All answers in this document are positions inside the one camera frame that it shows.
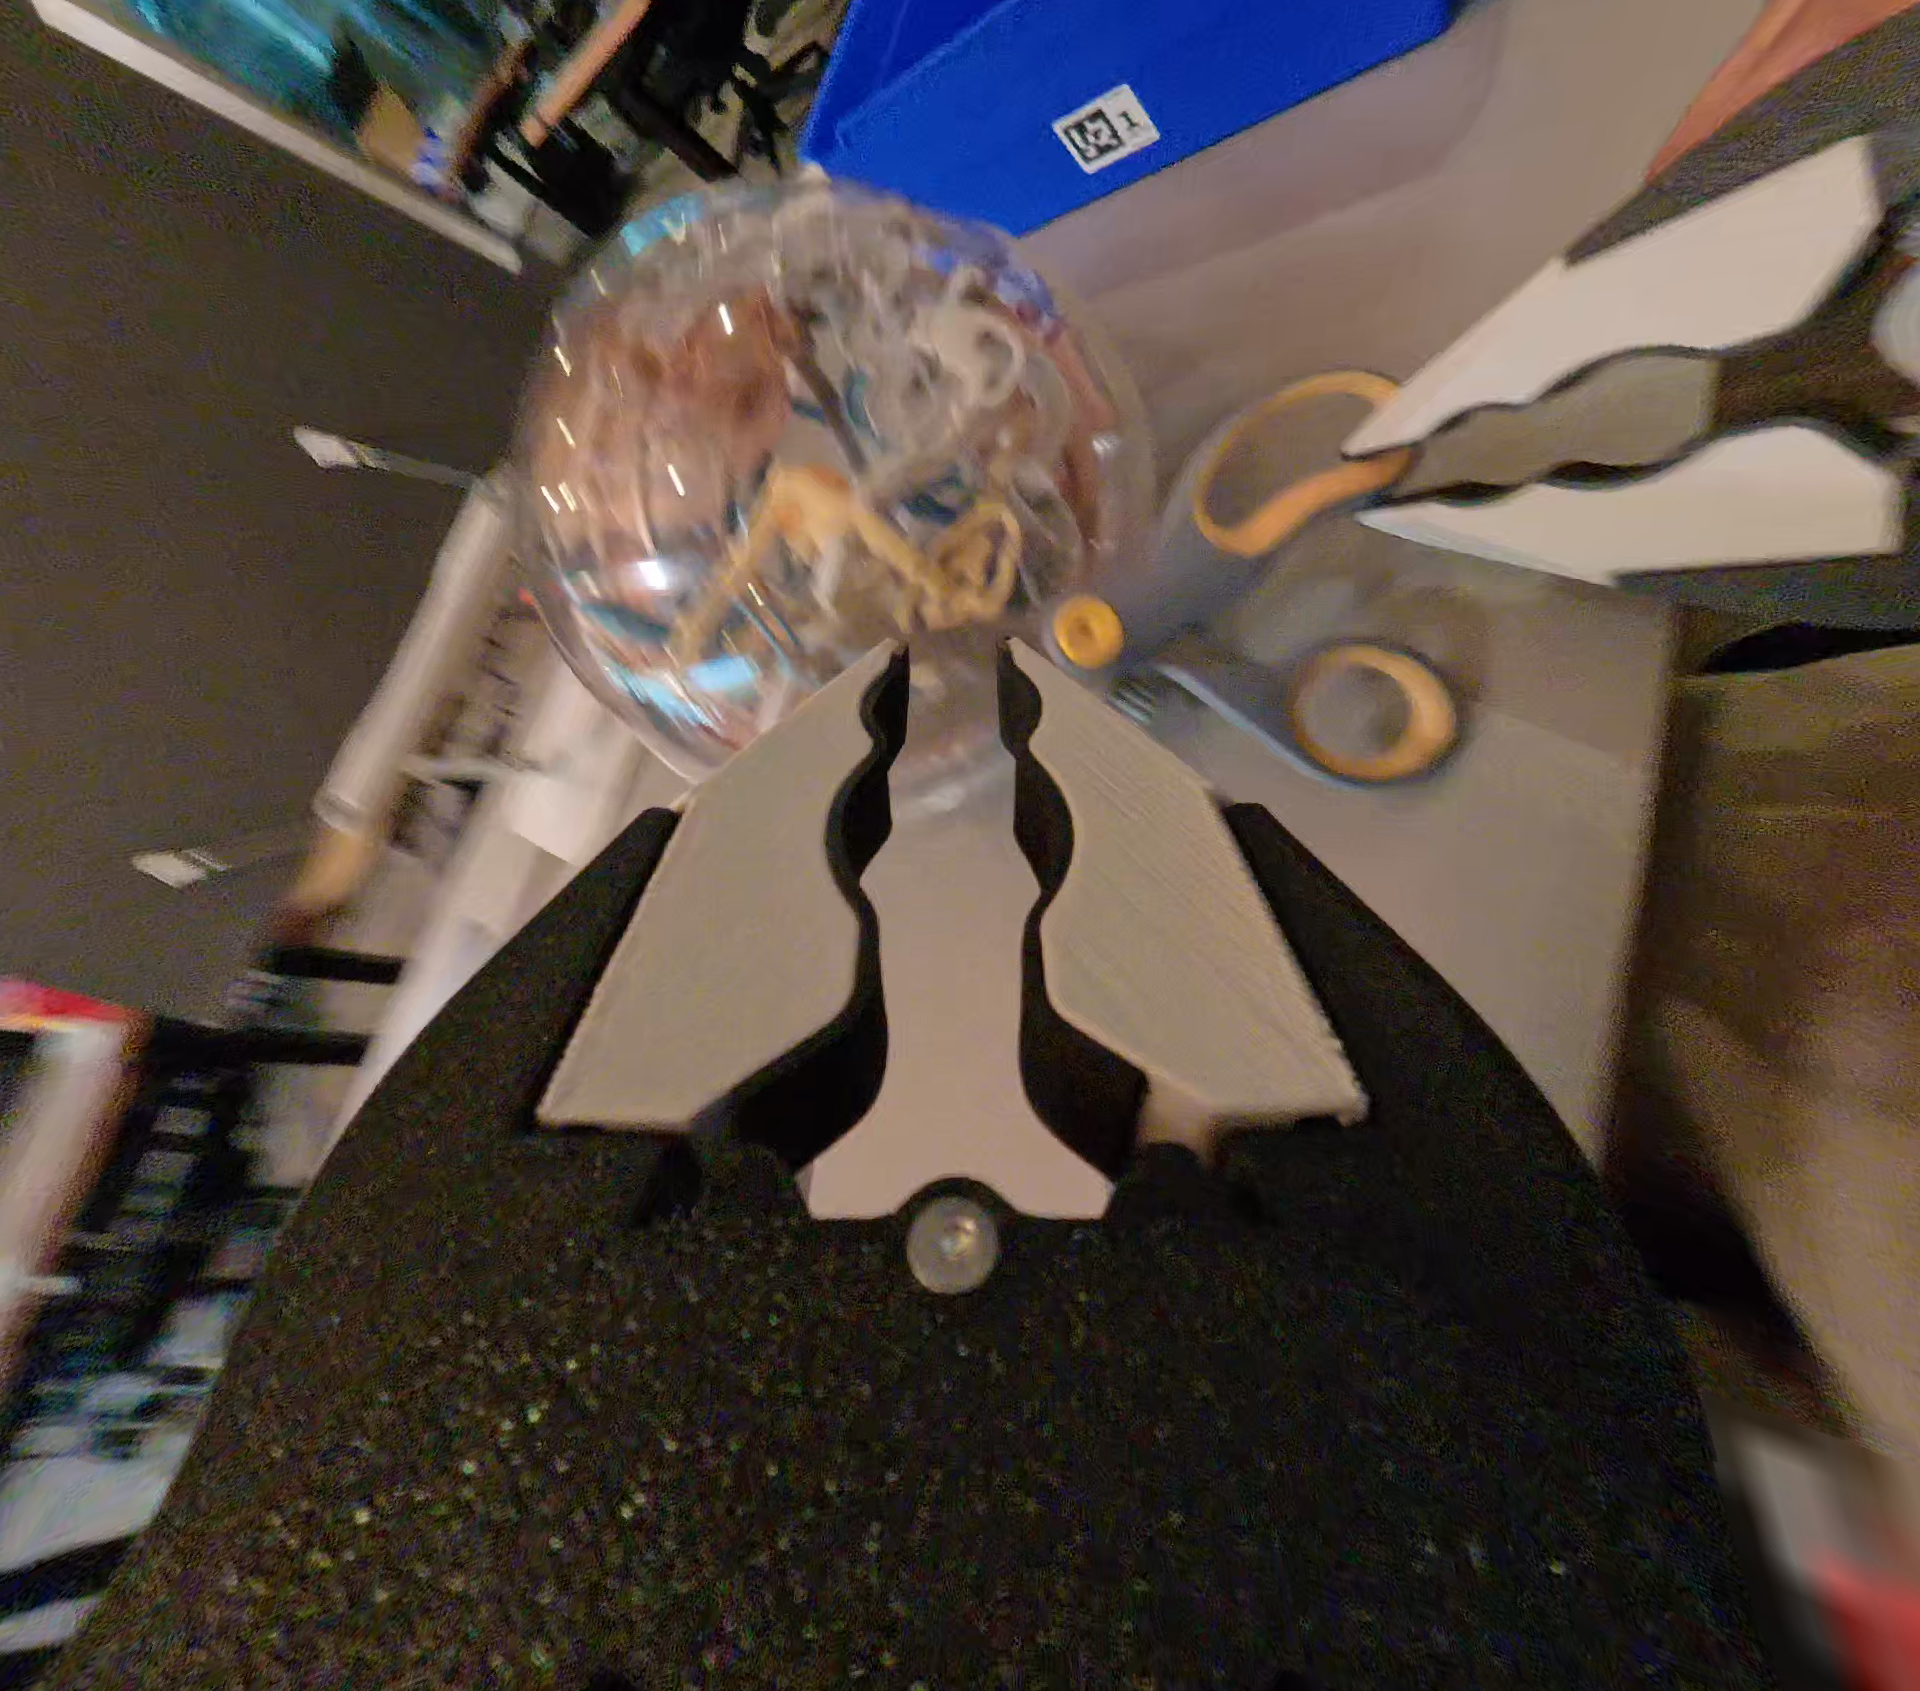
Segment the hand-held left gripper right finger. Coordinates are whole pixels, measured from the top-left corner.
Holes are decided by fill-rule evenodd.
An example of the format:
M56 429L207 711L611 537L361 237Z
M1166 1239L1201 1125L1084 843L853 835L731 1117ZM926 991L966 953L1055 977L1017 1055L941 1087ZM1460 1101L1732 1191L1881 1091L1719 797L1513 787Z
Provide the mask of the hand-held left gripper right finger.
M1020 945L1020 1085L1097 1175L1142 1143L1325 1121L1368 1093L1211 787L1164 743L1007 639L1000 735L1036 879Z

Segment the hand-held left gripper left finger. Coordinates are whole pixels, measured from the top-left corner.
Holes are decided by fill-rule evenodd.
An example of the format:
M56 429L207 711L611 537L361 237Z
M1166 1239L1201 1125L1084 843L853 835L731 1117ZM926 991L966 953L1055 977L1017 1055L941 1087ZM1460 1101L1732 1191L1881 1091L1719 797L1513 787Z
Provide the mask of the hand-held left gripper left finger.
M856 797L891 833L907 651L883 641L677 809L538 1101L542 1127L689 1131L843 1019L873 941Z

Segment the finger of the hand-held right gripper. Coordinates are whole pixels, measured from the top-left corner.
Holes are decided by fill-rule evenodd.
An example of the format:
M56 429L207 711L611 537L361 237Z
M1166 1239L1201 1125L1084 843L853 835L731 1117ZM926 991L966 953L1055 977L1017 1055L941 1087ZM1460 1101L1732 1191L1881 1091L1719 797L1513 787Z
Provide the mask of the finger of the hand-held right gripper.
M1781 419L1659 463L1380 503L1357 523L1432 551L1593 585L1887 555L1906 541L1908 457L1834 425Z
M1874 141L1835 141L1578 261L1553 259L1412 375L1346 457L1416 445L1465 411L1523 407L1640 351L1715 353L1807 317L1883 219Z

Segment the grey handled scissors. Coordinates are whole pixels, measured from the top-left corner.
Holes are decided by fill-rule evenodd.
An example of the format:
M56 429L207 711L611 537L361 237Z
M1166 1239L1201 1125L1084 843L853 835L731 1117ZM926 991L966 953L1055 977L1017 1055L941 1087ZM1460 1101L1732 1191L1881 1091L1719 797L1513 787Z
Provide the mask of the grey handled scissors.
M1173 479L1149 551L1052 605L1040 633L1045 651L1144 729L1168 699L1181 697L1335 785L1385 789L1441 771L1468 717L1424 655L1337 639L1272 665L1211 633L1211 623L1247 599L1307 527L1377 503L1416 459L1416 449L1402 445L1341 455L1284 479L1263 461L1270 429L1313 401L1347 399L1376 411L1396 393L1398 381L1388 375L1335 367L1298 377L1224 419ZM1376 679L1396 695L1399 723L1388 743L1347 751L1313 727L1316 693L1346 675Z

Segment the clear maze puzzle ball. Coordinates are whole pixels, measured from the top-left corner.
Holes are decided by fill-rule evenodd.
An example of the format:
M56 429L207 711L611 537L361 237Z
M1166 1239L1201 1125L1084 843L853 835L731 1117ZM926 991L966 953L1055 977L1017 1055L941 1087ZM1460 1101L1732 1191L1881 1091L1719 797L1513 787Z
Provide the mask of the clear maze puzzle ball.
M581 687L689 785L907 649L907 787L969 787L995 647L1144 543L1139 391L1001 229L824 173L630 215L546 321L519 553Z

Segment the black display board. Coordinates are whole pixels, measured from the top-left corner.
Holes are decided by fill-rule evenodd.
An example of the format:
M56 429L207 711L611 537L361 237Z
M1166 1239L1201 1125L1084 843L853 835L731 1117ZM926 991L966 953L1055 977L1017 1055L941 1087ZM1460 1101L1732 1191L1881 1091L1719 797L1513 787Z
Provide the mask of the black display board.
M285 877L140 853L301 835L453 491L295 427L481 469L549 273L507 269L48 26L1 24L1 955L202 1011Z

